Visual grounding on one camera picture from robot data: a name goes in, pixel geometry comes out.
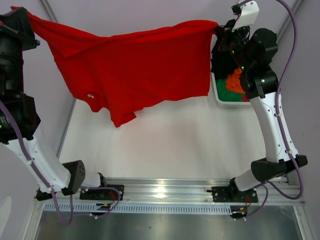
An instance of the red cloth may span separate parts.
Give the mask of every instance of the red cloth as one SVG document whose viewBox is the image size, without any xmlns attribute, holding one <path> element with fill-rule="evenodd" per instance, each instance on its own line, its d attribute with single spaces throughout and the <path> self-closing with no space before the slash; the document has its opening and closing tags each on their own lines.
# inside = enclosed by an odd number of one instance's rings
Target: red cloth
<svg viewBox="0 0 320 240">
<path fill-rule="evenodd" d="M 116 127 L 134 119 L 135 111 L 164 100 L 208 95 L 216 22 L 192 20 L 101 37 L 30 13 L 29 19 L 49 44 L 72 95 L 93 112 L 109 109 Z"/>
</svg>

